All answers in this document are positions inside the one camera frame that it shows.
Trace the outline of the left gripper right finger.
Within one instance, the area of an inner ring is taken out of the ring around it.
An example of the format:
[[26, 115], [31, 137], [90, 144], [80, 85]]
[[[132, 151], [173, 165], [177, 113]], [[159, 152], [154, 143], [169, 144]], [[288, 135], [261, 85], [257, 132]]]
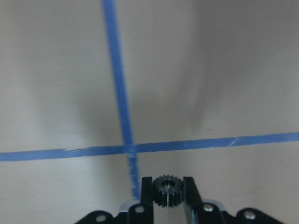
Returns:
[[187, 224], [198, 224], [197, 208], [203, 203], [193, 177], [183, 177], [184, 183], [184, 212]]

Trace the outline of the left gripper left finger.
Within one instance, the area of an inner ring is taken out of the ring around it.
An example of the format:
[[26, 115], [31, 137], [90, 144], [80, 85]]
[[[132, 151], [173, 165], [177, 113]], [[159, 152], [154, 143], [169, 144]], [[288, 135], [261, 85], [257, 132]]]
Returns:
[[153, 206], [153, 180], [152, 177], [143, 177], [141, 184], [140, 205], [143, 207], [141, 215], [142, 224], [154, 223]]

